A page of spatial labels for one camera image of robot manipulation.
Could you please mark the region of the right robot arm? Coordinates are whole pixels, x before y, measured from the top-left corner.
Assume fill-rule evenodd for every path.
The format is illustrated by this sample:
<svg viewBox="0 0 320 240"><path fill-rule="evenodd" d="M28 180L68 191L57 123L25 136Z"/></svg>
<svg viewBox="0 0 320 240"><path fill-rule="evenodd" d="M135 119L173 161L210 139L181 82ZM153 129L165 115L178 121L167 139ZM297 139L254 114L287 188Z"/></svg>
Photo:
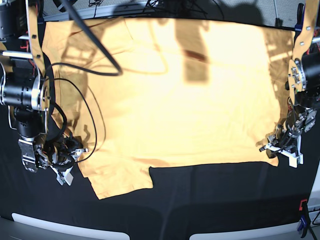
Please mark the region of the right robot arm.
<svg viewBox="0 0 320 240"><path fill-rule="evenodd" d="M8 123L17 131L24 168L32 173L52 169L61 185L73 181L72 169L87 149L66 134L67 117L51 99L50 80L43 73L37 23L39 1L0 3L0 103L8 108ZM48 139L50 108L62 117L58 134Z"/></svg>

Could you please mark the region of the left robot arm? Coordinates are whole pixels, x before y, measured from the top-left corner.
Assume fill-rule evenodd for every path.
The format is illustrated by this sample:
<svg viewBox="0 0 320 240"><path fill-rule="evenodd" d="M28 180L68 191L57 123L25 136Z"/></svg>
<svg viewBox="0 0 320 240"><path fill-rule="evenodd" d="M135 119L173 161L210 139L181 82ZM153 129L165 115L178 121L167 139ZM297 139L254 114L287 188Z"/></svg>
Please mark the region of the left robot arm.
<svg viewBox="0 0 320 240"><path fill-rule="evenodd" d="M289 92L285 120L277 124L267 144L259 150L268 158L288 158L290 167L304 163L302 134L316 123L320 111L320 2L307 0L297 11L292 57L288 62L285 89Z"/></svg>

